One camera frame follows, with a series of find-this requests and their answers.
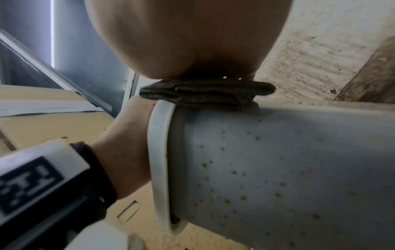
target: brown rag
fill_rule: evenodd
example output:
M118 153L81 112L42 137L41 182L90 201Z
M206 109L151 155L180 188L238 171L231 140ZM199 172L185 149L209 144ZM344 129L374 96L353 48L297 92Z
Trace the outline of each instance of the brown rag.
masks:
M255 96L267 96L275 90L270 83L247 80L162 80L141 88L140 96L185 107L240 110Z

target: gray plastic pipe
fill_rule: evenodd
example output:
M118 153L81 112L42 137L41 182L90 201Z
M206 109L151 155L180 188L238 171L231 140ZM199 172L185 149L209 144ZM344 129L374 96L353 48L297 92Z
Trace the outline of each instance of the gray plastic pipe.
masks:
M190 222L255 249L395 249L395 112L159 101L148 143L173 234Z

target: skin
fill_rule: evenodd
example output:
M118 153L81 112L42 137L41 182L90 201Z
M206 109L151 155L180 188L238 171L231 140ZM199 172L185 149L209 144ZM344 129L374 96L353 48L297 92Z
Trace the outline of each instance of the skin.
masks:
M292 0L85 0L114 53L153 79L253 79ZM133 97L92 145L118 198L150 180L147 127L155 102Z

